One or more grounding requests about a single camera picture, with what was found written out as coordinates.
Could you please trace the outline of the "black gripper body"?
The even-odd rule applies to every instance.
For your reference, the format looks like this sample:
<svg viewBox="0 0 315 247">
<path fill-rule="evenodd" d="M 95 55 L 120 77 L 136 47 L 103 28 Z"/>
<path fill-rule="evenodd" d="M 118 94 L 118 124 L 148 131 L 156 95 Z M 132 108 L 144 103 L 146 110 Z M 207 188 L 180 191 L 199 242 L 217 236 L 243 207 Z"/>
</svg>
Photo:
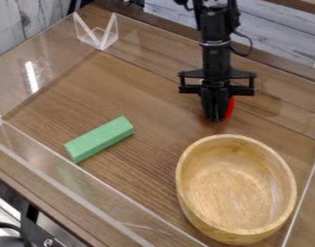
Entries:
<svg viewBox="0 0 315 247">
<path fill-rule="evenodd" d="M 200 94 L 203 88 L 212 90 L 227 89 L 232 96 L 252 96 L 256 92 L 255 79 L 258 75 L 251 71 L 232 69 L 228 75 L 223 78 L 208 78 L 204 76 L 201 69 L 180 71 L 178 77 L 181 84 L 178 86 L 178 92 L 181 94 Z M 200 84 L 188 84 L 188 78 L 199 78 L 203 80 Z M 229 83 L 232 79 L 248 79 L 247 86 L 236 86 Z"/>
</svg>

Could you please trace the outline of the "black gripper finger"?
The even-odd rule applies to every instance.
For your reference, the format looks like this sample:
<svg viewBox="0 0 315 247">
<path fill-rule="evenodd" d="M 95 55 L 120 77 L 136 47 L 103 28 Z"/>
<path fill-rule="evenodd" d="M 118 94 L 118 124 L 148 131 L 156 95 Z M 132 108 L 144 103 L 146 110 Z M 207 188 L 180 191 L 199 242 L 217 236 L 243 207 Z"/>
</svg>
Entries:
<svg viewBox="0 0 315 247">
<path fill-rule="evenodd" d="M 209 122 L 216 123 L 219 121 L 219 111 L 216 107 L 213 92 L 208 88 L 201 89 L 200 99 L 204 116 Z"/>
<path fill-rule="evenodd" d="M 225 119 L 225 115 L 228 112 L 228 90 L 227 89 L 220 90 L 217 103 L 219 103 L 219 118 L 223 121 Z"/>
</svg>

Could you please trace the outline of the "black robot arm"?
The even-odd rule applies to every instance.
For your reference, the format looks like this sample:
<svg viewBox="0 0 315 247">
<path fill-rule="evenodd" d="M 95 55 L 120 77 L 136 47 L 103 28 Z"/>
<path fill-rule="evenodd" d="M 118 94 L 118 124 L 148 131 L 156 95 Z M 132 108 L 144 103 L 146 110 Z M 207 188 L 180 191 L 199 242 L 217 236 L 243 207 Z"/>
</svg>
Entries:
<svg viewBox="0 0 315 247">
<path fill-rule="evenodd" d="M 232 114 L 233 97 L 255 94 L 258 75 L 231 67 L 231 53 L 236 52 L 231 46 L 231 34 L 243 37 L 236 31 L 240 26 L 236 0 L 212 6 L 207 6 L 205 1 L 193 0 L 191 9 L 188 0 L 184 0 L 185 9 L 195 11 L 196 28 L 201 32 L 203 68 L 178 72 L 178 91 L 200 96 L 207 120 L 219 123 Z"/>
</svg>

